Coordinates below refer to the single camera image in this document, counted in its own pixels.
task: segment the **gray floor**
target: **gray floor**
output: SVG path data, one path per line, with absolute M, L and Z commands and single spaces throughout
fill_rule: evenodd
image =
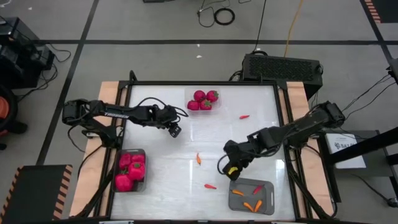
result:
M 2 16 L 19 16 L 41 39 L 79 40 L 94 0 L 13 0 L 0 7 Z M 91 40 L 191 40 L 249 39 L 257 36 L 263 1 L 240 5 L 231 0 L 236 20 L 230 26 L 199 26 L 196 11 L 200 0 L 176 0 L 164 4 L 142 1 L 100 0 L 87 39 Z M 262 25 L 262 40 L 285 40 L 299 4 L 298 0 L 268 0 Z M 204 13 L 202 22 L 211 22 Z M 378 24 L 385 40 L 398 40 L 398 24 Z M 377 40 L 359 0 L 305 0 L 294 27 L 293 40 Z M 56 45 L 75 53 L 75 44 Z M 133 69 L 139 80 L 227 80 L 253 45 L 238 44 L 163 44 L 163 45 L 84 45 L 67 100 L 96 99 L 103 81 L 127 79 Z M 270 55 L 282 56 L 284 45 L 259 45 Z M 398 57 L 398 46 L 389 46 Z M 386 58 L 378 45 L 291 45 L 289 57 L 321 61 L 325 68 L 319 101 L 330 100 L 340 107 L 373 85 L 386 74 Z M 31 94 L 20 104 L 19 119 L 29 125 L 21 136 L 2 138 L 9 148 L 0 152 L 0 201 L 4 201 L 16 167 L 35 164 L 49 128 L 55 106 L 68 74 L 72 58 L 57 63 L 58 78 L 44 91 Z M 392 80 L 377 86 L 354 108 L 359 108 L 378 94 Z M 391 86 L 371 106 L 355 113 L 345 122 L 345 129 L 379 129 L 398 126 L 395 105 L 396 85 Z M 72 164 L 78 167 L 83 154 L 67 138 L 68 127 L 58 121 L 45 164 Z M 76 129 L 72 134 L 84 147 L 86 139 Z M 397 153 L 398 147 L 390 147 Z M 368 179 L 386 197 L 395 197 L 387 178 Z M 349 175 L 337 178 L 343 202 L 338 218 L 368 223 L 392 223 L 398 218 L 393 208 L 372 193 L 362 182 Z M 67 217 L 75 190 L 73 175 Z

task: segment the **plastic tray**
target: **plastic tray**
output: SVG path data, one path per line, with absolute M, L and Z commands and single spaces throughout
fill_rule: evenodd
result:
M 262 185 L 263 187 L 254 195 L 254 189 L 259 185 Z M 232 190 L 234 189 L 242 191 L 243 196 L 233 194 Z M 262 213 L 265 215 L 274 214 L 274 185 L 271 182 L 239 178 L 238 180 L 231 181 L 229 183 L 228 205 L 230 209 L 242 212 L 252 212 L 243 206 L 243 203 L 247 202 L 252 206 L 252 208 L 254 208 L 258 200 L 262 200 L 262 205 L 256 213 Z
M 211 103 L 211 110 L 197 110 L 197 111 L 193 111 L 193 110 L 189 110 L 187 108 L 188 102 L 193 100 L 193 94 L 197 91 L 197 90 L 202 90 L 204 91 L 206 94 L 211 91 L 211 90 L 215 90 L 218 93 L 218 100 L 214 103 Z M 222 93 L 220 91 L 220 89 L 218 88 L 192 88 L 192 87 L 188 87 L 185 89 L 185 109 L 190 113 L 190 114 L 208 114 L 211 113 L 212 111 L 217 111 L 221 108 L 221 99 L 222 99 Z
M 118 175 L 120 173 L 120 168 L 119 168 L 119 160 L 120 157 L 123 154 L 130 154 L 130 155 L 137 155 L 137 154 L 143 154 L 145 156 L 145 176 L 142 180 L 138 181 L 135 180 L 134 184 L 132 186 L 132 190 L 129 192 L 142 192 L 145 190 L 145 186 L 146 186 L 146 179 L 147 179 L 147 170 L 148 170 L 148 157 L 145 154 L 145 151 L 143 149 L 122 149 L 119 150 L 116 153 L 116 157 L 114 160 L 114 170 L 115 172 L 113 173 L 113 180 L 112 180 L 112 190 L 114 192 L 119 192 L 119 193 L 126 193 L 126 192 L 120 192 L 117 190 L 114 179 L 116 177 L 116 175 Z

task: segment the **black floor stripe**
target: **black floor stripe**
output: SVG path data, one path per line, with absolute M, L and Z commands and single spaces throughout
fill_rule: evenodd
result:
M 362 5 L 362 8 L 363 8 L 363 10 L 364 10 L 364 12 L 366 14 L 366 17 L 368 18 L 369 23 L 371 24 L 371 27 L 372 27 L 373 32 L 374 32 L 374 35 L 376 35 L 377 40 L 380 42 L 380 47 L 381 47 L 381 49 L 382 49 L 382 51 L 384 53 L 384 56 L 386 57 L 387 62 L 389 62 L 392 59 L 392 57 L 391 57 L 390 51 L 388 51 L 388 47 L 385 44 L 383 36 L 381 35 L 380 30 L 377 27 L 377 24 L 374 21 L 374 19 L 372 17 L 372 14 L 369 11 L 369 9 L 368 9 L 368 7 L 367 7 L 367 5 L 365 3 L 365 0 L 359 0 L 359 1 L 361 2 L 361 5 Z
M 37 158 L 36 165 L 43 165 L 45 162 L 45 158 L 49 151 L 49 147 L 50 147 L 51 140 L 52 140 L 54 132 L 55 132 L 55 128 L 57 127 L 57 124 L 58 124 L 58 121 L 59 121 L 59 118 L 61 115 L 63 103 L 65 102 L 65 99 L 67 97 L 68 90 L 69 90 L 70 84 L 72 82 L 72 78 L 75 74 L 76 67 L 77 67 L 77 64 L 80 59 L 81 51 L 83 50 L 84 40 L 86 40 L 91 23 L 93 22 L 93 18 L 94 18 L 96 8 L 98 6 L 98 2 L 99 2 L 99 0 L 94 0 L 93 5 L 91 6 L 91 10 L 88 15 L 85 28 L 83 29 L 83 33 L 81 34 L 81 37 L 80 37 L 80 43 L 78 44 L 78 47 L 76 49 L 76 52 L 73 57 L 72 63 L 70 65 L 69 72 L 68 72 L 67 78 L 65 80 L 65 83 L 63 84 L 60 98 L 58 99 L 57 107 L 55 108 L 49 129 L 47 130 L 47 134 L 45 135 L 43 146 L 42 146 L 42 149 L 40 150 L 39 157 Z
M 82 40 L 38 40 L 38 44 L 80 44 Z M 256 40 L 83 40 L 98 45 L 255 44 Z M 286 40 L 259 40 L 259 44 L 285 45 Z M 289 45 L 398 45 L 398 40 L 290 40 Z

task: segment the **bell pepper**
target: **bell pepper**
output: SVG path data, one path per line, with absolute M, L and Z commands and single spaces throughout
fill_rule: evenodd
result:
M 130 180 L 142 180 L 145 176 L 145 165 L 142 162 L 133 162 L 129 165 Z
M 115 186 L 120 192 L 128 192 L 132 190 L 132 180 L 126 174 L 118 174 L 114 178 Z
M 126 153 L 120 157 L 119 168 L 120 170 L 125 170 L 131 163 L 131 155 Z
M 143 154 L 132 155 L 131 162 L 141 162 L 145 165 L 145 155 Z

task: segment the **strawberry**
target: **strawberry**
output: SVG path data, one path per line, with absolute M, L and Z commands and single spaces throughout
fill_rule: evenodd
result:
M 210 102 L 216 102 L 218 100 L 218 93 L 215 90 L 211 90 L 206 94 L 206 99 Z
M 188 102 L 187 108 L 188 110 L 199 110 L 200 103 L 195 100 L 191 100 Z
M 196 102 L 201 102 L 202 100 L 206 99 L 206 93 L 204 91 L 201 90 L 197 90 L 194 94 L 193 94 L 193 99 Z
M 203 100 L 200 102 L 200 109 L 201 110 L 211 110 L 211 103 L 208 100 Z

